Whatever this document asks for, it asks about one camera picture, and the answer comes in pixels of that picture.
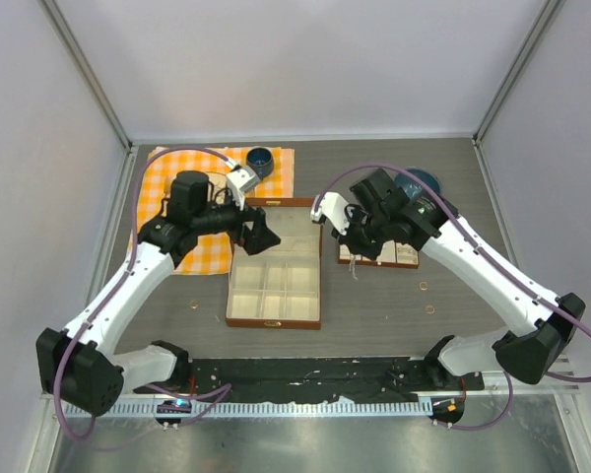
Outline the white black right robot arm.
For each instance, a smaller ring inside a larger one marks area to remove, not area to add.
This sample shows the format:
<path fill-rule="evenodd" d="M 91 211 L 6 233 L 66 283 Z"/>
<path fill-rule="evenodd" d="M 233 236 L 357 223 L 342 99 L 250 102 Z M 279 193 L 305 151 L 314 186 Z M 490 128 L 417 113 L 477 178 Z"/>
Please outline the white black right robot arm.
<path fill-rule="evenodd" d="M 387 242 L 410 246 L 456 275 L 504 323 L 493 332 L 442 338 L 425 357 L 430 385 L 445 389 L 460 376 L 481 371 L 501 370 L 527 384 L 550 374 L 582 317 L 580 297 L 558 296 L 528 278 L 427 186 L 410 196 L 385 169 L 373 168 L 350 190 L 353 203 L 329 190 L 318 195 L 312 222 L 329 222 L 341 245 L 370 260 Z"/>

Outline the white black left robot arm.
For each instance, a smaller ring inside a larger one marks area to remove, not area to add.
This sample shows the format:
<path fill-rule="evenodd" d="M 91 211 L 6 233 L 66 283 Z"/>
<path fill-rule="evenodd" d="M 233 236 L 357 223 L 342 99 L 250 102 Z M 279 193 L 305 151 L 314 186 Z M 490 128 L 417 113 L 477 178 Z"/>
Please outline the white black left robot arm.
<path fill-rule="evenodd" d="M 215 189 L 209 176 L 178 173 L 158 214 L 144 224 L 125 263 L 100 293 L 64 329 L 45 329 L 35 343 L 42 389 L 98 417 L 118 397 L 149 383 L 182 391 L 190 379 L 188 353 L 156 341 L 147 348 L 116 354 L 129 322 L 157 286 L 170 276 L 202 236 L 226 234 L 247 254 L 280 243 L 266 213 L 246 203 L 259 183 L 249 167 L 236 167 L 226 186 Z"/>

